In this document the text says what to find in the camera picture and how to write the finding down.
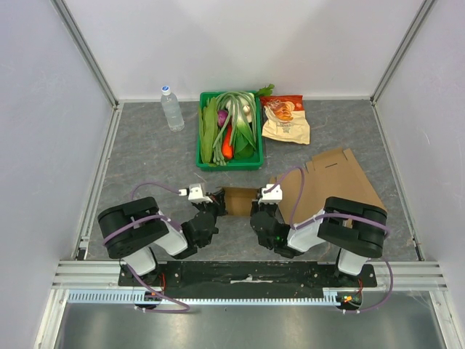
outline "gray floor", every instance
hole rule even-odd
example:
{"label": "gray floor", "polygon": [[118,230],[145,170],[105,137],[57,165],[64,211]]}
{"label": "gray floor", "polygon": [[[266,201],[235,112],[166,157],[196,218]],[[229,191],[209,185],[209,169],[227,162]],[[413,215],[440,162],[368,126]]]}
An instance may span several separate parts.
{"label": "gray floor", "polygon": [[[363,298],[370,305],[383,296]],[[132,305],[68,304],[62,324],[56,349],[445,349],[428,292],[394,293],[363,315],[334,307],[205,305],[159,316]]]}
{"label": "gray floor", "polygon": [[[384,255],[390,260],[417,260],[369,101],[305,101],[307,120],[312,127],[310,145],[266,139],[265,163],[255,172],[202,172],[195,166],[197,105],[181,103],[186,127],[181,132],[170,132],[160,103],[125,104],[97,213],[128,201],[131,189],[147,180],[176,188],[195,182],[207,182],[208,188],[223,185],[258,188],[268,183],[272,175],[302,165],[316,154],[337,147],[351,148],[388,210],[393,234],[384,245]],[[187,199],[162,189],[140,188],[138,198],[147,195],[154,196],[163,213],[179,222],[196,213]],[[190,260],[284,260],[258,245],[246,217],[221,217],[217,227],[219,235],[214,236],[212,244],[200,249]],[[334,261],[337,252],[335,246],[324,243],[295,259]],[[159,260],[171,259],[162,249],[156,249],[155,253]],[[96,220],[87,259],[108,259]]]}

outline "plastic bottle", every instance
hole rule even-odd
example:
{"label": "plastic bottle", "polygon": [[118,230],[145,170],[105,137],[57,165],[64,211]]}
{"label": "plastic bottle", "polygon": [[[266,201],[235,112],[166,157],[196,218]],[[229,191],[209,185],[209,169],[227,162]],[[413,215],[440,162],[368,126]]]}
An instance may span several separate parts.
{"label": "plastic bottle", "polygon": [[166,120],[171,131],[181,131],[184,129],[184,119],[176,95],[171,93],[169,86],[161,88],[161,107],[165,112]]}

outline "snack bag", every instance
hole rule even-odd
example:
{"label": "snack bag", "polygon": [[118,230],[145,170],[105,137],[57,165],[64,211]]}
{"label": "snack bag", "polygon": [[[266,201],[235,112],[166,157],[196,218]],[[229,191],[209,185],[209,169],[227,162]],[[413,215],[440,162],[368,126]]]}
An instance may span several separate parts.
{"label": "snack bag", "polygon": [[310,125],[305,118],[302,96],[260,97],[267,120],[263,136],[272,140],[310,144]]}

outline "green plastic crate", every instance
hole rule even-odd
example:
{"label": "green plastic crate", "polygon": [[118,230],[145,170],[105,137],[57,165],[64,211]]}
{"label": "green plastic crate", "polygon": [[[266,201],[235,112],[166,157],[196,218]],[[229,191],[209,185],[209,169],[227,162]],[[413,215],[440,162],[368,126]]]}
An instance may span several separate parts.
{"label": "green plastic crate", "polygon": [[[219,96],[224,92],[202,92],[201,93],[201,108],[206,106],[206,101],[212,97]],[[254,154],[248,159],[242,160],[229,160],[226,166],[211,166],[204,164],[201,159],[201,139],[197,136],[197,156],[195,163],[202,171],[252,171],[259,169],[263,165],[263,144],[262,144],[262,104],[258,97],[255,98],[256,103],[256,150]]]}

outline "white panel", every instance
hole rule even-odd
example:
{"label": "white panel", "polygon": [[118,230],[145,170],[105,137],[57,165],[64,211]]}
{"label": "white panel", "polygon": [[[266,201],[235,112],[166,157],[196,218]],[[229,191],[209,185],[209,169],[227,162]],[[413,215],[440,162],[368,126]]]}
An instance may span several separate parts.
{"label": "white panel", "polygon": [[465,322],[465,2],[437,1],[379,101],[418,228]]}
{"label": "white panel", "polygon": [[23,349],[70,257],[111,109],[49,1],[0,1],[0,33],[0,346]]}
{"label": "white panel", "polygon": [[369,96],[421,0],[67,0],[115,93]]}

